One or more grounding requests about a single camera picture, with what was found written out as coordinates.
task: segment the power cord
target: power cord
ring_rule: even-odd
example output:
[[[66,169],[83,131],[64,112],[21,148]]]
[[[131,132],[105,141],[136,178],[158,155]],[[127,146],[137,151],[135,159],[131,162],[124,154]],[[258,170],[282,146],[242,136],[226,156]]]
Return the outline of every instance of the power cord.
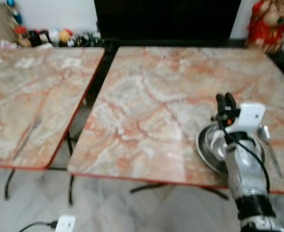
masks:
[[[28,226],[26,226],[25,228],[21,229],[19,232],[23,232],[25,231],[26,229],[32,227],[32,226],[38,226],[38,225],[42,225],[42,226],[50,226],[50,228],[52,229],[55,229],[56,226],[58,224],[58,221],[52,221],[50,223],[48,222],[43,222],[43,221],[37,221],[37,222],[34,222],[34,223],[31,223],[29,224]]]
[[[246,146],[244,146],[243,144],[241,144],[236,138],[234,138],[232,135],[230,135],[224,128],[224,126],[222,125],[221,121],[218,120],[218,124],[219,124],[219,127],[220,129],[223,130],[225,136],[229,137],[229,139],[233,140],[236,144],[240,145],[241,147],[243,147],[247,152],[249,152],[255,159],[256,161],[259,163],[259,165],[261,166],[261,169],[264,173],[264,176],[266,178],[266,184],[267,184],[267,193],[269,194],[269,175],[268,175],[268,172],[264,166],[264,164],[261,162],[260,158],[254,153],[252,152],[250,149],[248,149]]]

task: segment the stainless steel bowl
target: stainless steel bowl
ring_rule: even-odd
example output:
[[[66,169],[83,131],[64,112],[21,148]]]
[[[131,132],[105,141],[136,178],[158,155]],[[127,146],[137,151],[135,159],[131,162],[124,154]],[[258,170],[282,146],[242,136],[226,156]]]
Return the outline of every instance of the stainless steel bowl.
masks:
[[[253,134],[250,134],[249,137],[254,140],[257,153],[260,155],[264,165],[266,165],[268,155],[263,142]],[[217,124],[204,128],[198,134],[196,147],[200,157],[210,168],[217,172],[228,174],[225,165],[227,144],[224,140],[224,132],[219,129]]]

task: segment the marble table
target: marble table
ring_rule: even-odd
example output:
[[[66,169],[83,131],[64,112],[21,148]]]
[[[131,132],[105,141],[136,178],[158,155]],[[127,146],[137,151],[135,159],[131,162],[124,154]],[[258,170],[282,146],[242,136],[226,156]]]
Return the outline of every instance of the marble table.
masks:
[[[284,174],[284,75],[262,52],[122,47],[73,152],[73,175],[225,188],[195,138],[217,112],[215,96],[267,105],[263,123]],[[271,191],[284,193],[271,162]]]
[[[47,168],[103,57],[102,48],[0,51],[0,167]]]

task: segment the white power strip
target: white power strip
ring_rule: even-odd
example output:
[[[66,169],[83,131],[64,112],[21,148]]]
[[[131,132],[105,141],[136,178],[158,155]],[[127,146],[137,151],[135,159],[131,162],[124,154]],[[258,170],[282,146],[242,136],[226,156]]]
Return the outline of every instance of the white power strip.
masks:
[[[73,232],[75,221],[75,216],[61,216],[55,232]]]

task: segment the red table edge trim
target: red table edge trim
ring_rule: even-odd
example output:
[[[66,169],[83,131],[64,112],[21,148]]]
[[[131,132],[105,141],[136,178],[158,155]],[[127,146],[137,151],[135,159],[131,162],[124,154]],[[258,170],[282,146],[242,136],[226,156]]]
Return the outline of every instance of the red table edge trim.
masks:
[[[73,123],[73,120],[75,119],[75,116],[76,116],[76,114],[77,114],[77,112],[78,112],[78,110],[79,110],[81,104],[83,103],[83,99],[84,99],[85,95],[87,94],[87,92],[88,92],[88,90],[89,90],[89,88],[90,88],[90,86],[91,86],[91,84],[92,84],[92,82],[93,82],[93,80],[94,80],[94,77],[95,77],[95,75],[97,74],[97,72],[98,72],[98,70],[99,70],[99,67],[100,67],[101,64],[102,64],[104,54],[105,54],[105,50],[104,50],[104,52],[103,52],[103,54],[102,54],[102,57],[101,57],[101,59],[100,59],[98,65],[97,65],[97,68],[96,68],[95,72],[94,72],[93,75],[92,75],[92,78],[91,78],[91,80],[90,80],[90,82],[89,82],[89,84],[88,84],[88,86],[87,86],[87,88],[86,88],[86,90],[85,90],[83,96],[82,96],[81,99],[80,99],[80,102],[78,103],[78,106],[77,106],[75,112],[73,113],[73,115],[72,115],[72,117],[71,117],[71,119],[70,119],[70,122],[68,123],[67,128],[65,129],[64,133],[62,134],[62,136],[61,136],[61,138],[60,138],[59,144],[58,144],[58,146],[57,146],[57,148],[56,148],[54,154],[52,155],[50,161],[49,161],[45,166],[26,167],[26,166],[10,166],[10,165],[1,165],[1,164],[0,164],[0,168],[29,170],[29,171],[31,171],[31,170],[33,170],[33,171],[43,171],[43,170],[48,169],[48,168],[51,166],[51,164],[53,163],[53,161],[55,160],[55,158],[56,158],[56,156],[57,156],[57,153],[58,153],[58,151],[59,151],[59,149],[60,149],[60,147],[61,147],[61,144],[62,144],[62,142],[63,142],[63,140],[64,140],[64,138],[65,138],[65,136],[66,136],[66,133],[68,132],[68,130],[69,130],[71,124]]]
[[[209,188],[209,189],[228,189],[228,186],[219,186],[219,185],[201,185],[201,184],[186,184],[186,183],[180,183],[180,182],[173,182],[173,181],[163,181],[163,180],[148,180],[143,178],[130,178],[130,177],[124,177],[124,176],[108,176],[108,175],[95,175],[95,174],[81,174],[81,173],[75,173],[75,172],[68,172],[71,175],[74,176],[82,176],[82,177],[94,177],[94,178],[103,178],[103,179],[116,179],[116,180],[130,180],[130,181],[141,181],[141,182],[147,182],[147,183],[162,183],[167,185],[177,185],[177,186],[192,186],[192,187],[201,187],[201,188]],[[272,194],[282,194],[284,195],[284,191],[279,190],[271,190]]]

